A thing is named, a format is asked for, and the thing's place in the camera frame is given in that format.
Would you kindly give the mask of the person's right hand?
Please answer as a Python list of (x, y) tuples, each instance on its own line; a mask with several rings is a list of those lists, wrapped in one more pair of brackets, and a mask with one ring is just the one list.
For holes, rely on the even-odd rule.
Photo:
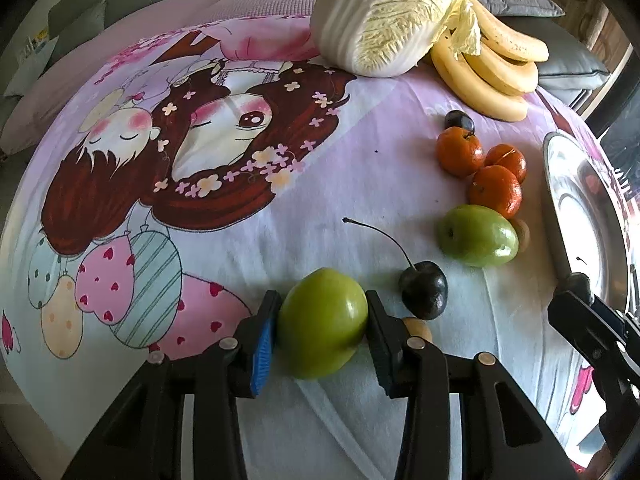
[(579, 468), (577, 471), (580, 480), (599, 480), (611, 466), (613, 455), (605, 444), (591, 457), (586, 468)]

